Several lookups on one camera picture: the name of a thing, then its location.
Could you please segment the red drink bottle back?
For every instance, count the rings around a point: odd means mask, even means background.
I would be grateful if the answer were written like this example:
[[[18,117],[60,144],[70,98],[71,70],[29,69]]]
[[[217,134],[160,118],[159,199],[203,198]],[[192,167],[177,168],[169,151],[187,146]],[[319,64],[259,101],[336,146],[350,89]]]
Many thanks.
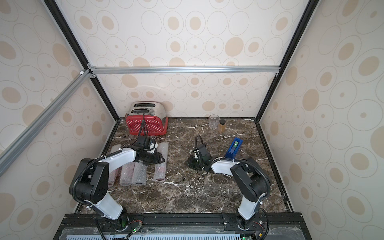
[[[167,163],[156,164],[155,172],[154,172],[154,180],[155,181],[164,181],[166,178],[166,166]]]

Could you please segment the blue tape dispenser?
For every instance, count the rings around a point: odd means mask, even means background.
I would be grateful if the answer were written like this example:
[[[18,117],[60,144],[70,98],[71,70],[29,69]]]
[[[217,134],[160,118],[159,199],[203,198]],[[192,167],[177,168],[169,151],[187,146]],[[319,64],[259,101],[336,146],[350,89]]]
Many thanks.
[[[238,151],[241,148],[242,143],[243,143],[243,140],[239,138],[235,138],[232,144],[230,145],[228,151],[226,152],[225,158],[235,159]]]

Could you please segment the single bubble wrap sheet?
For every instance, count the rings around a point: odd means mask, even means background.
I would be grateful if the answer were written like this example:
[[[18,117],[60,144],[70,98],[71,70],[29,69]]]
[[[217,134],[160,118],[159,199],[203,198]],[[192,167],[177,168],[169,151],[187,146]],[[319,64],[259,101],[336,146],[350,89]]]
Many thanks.
[[[121,147],[121,144],[112,146],[111,153],[116,152]],[[121,167],[115,169],[109,174],[108,189],[112,188],[115,184],[118,174],[121,171]]]

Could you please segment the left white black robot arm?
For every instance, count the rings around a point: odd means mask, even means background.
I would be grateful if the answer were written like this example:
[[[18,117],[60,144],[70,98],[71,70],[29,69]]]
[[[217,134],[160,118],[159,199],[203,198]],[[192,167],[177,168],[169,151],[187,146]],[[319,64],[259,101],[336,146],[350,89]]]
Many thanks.
[[[156,141],[149,137],[146,115],[141,117],[139,135],[132,145],[119,147],[115,152],[99,158],[81,160],[69,187],[72,198],[110,222],[117,231],[129,226],[127,210],[108,193],[109,174],[129,164],[144,166],[162,164],[166,161],[157,151]]]

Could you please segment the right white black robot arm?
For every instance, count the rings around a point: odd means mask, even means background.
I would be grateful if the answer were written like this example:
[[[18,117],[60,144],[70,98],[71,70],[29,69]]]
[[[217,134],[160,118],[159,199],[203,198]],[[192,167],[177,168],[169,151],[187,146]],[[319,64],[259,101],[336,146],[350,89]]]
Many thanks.
[[[222,174],[234,179],[243,197],[237,210],[237,222],[241,229],[248,229],[262,202],[271,195],[271,180],[253,159],[237,159],[236,154],[243,140],[235,138],[224,157],[214,158],[200,135],[195,137],[194,153],[186,165],[201,176],[208,173]]]

